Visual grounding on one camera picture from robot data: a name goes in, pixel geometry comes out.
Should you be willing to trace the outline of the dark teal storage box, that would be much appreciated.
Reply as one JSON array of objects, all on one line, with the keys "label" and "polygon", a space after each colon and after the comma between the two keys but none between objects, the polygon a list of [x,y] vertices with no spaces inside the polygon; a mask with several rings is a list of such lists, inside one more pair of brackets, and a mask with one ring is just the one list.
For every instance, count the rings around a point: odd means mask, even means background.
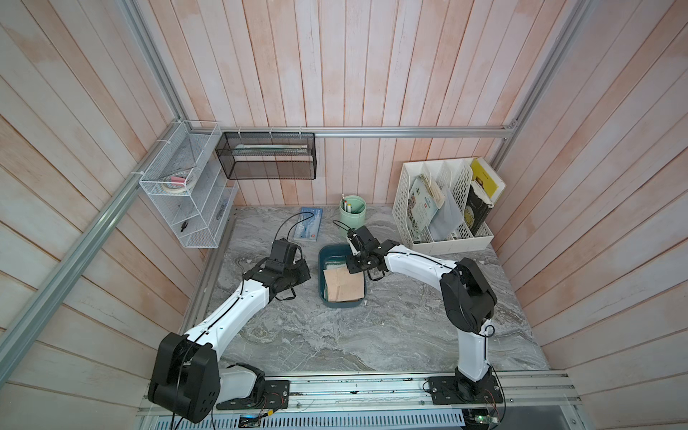
[{"label": "dark teal storage box", "polygon": [[319,252],[319,294],[330,308],[355,307],[366,297],[364,274],[349,272],[349,256],[352,252],[345,244],[327,245]]}]

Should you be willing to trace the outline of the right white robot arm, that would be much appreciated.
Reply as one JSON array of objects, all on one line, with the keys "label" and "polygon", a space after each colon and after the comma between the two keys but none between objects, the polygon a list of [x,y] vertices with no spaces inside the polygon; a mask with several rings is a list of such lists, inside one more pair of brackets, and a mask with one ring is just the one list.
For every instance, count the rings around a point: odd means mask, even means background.
[{"label": "right white robot arm", "polygon": [[349,229],[347,240],[351,274],[397,273],[440,291],[445,314],[458,330],[458,374],[473,383],[484,380],[490,370],[487,326],[497,297],[478,264],[469,258],[455,262],[421,254],[392,240],[381,242],[367,227]]}]

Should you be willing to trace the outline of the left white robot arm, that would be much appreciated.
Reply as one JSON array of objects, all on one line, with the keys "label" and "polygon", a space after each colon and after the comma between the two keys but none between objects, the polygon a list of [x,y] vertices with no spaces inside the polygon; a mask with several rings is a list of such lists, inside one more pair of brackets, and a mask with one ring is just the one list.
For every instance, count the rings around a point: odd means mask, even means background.
[{"label": "left white robot arm", "polygon": [[220,369],[219,358],[255,314],[309,279],[301,247],[286,238],[274,240],[270,255],[242,275],[239,287],[210,316],[183,334],[163,338],[148,401],[195,424],[218,403],[261,403],[264,372],[247,364]]}]

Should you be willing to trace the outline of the brown paper stack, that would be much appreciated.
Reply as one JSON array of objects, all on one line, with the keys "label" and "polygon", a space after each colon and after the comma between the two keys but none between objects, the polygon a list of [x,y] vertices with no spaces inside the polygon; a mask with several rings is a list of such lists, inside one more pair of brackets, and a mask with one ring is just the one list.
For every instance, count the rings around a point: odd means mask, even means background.
[{"label": "brown paper stack", "polygon": [[325,296],[330,303],[354,302],[365,297],[362,272],[350,273],[346,266],[324,271]]}]

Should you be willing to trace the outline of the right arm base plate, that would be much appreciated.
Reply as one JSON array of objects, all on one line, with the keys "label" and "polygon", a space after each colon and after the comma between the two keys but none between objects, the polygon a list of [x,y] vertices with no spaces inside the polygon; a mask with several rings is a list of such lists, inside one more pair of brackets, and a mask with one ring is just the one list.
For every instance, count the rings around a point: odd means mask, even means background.
[{"label": "right arm base plate", "polygon": [[425,391],[435,405],[499,404],[503,402],[503,390],[491,373],[478,382],[457,373],[454,376],[434,376],[426,380]]}]

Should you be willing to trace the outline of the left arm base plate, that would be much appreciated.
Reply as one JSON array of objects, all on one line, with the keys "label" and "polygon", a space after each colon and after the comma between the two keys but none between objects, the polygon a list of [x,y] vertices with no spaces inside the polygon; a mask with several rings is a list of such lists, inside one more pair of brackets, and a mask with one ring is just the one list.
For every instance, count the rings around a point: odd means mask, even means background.
[{"label": "left arm base plate", "polygon": [[219,402],[217,410],[280,410],[288,407],[290,380],[259,382],[248,397]]}]

